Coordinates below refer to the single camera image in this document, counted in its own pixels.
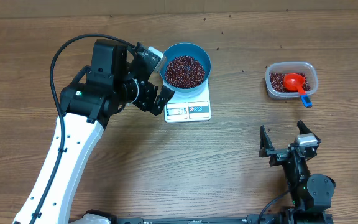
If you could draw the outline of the red measuring scoop blue handle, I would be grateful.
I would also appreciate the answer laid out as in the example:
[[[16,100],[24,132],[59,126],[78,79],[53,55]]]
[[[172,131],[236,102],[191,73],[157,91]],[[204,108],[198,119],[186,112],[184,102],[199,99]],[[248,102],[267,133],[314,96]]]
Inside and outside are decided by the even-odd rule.
[[[283,86],[290,91],[297,91],[305,108],[313,106],[309,96],[303,88],[305,78],[297,73],[288,73],[283,78]]]

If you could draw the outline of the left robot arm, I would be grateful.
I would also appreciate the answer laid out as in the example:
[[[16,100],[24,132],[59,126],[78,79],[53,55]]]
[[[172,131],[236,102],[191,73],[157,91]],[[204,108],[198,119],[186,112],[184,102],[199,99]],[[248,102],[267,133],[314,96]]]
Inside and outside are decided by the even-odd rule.
[[[14,223],[68,223],[71,206],[92,150],[110,117],[126,105],[159,115],[173,97],[148,79],[166,56],[141,43],[98,39],[91,64],[82,68],[57,100],[58,118],[50,150]]]

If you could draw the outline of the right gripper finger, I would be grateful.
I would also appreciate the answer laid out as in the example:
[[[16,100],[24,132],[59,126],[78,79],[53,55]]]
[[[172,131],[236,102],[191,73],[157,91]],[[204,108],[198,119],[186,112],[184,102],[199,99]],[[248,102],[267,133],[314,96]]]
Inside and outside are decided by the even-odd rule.
[[[302,120],[299,120],[297,122],[298,129],[300,131],[300,134],[312,134],[313,132],[306,126]]]
[[[260,147],[259,157],[268,157],[275,148],[265,130],[264,126],[260,127]]]

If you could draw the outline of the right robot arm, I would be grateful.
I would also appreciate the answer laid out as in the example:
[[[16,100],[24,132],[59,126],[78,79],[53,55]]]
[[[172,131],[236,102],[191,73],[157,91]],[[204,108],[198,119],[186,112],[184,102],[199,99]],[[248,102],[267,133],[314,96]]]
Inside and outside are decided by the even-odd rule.
[[[259,156],[268,157],[269,165],[283,168],[288,190],[269,202],[259,213],[257,223],[332,223],[332,215],[326,210],[331,207],[331,198],[336,187],[332,178],[323,174],[311,174],[307,161],[317,155],[321,140],[299,120],[300,134],[286,149],[276,150],[265,130],[260,127]],[[292,206],[278,213],[265,212],[278,200],[291,195]]]

